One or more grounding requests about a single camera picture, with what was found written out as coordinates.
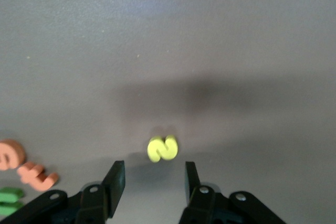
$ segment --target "screw head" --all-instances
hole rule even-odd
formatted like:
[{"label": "screw head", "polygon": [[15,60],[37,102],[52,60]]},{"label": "screw head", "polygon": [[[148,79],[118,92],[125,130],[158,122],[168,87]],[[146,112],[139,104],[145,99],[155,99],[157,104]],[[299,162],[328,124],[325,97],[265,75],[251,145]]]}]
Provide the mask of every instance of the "screw head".
[{"label": "screw head", "polygon": [[209,189],[205,186],[200,187],[199,190],[202,194],[207,194],[209,192]]},{"label": "screw head", "polygon": [[246,197],[244,194],[236,194],[236,198],[240,201],[245,201]]}]

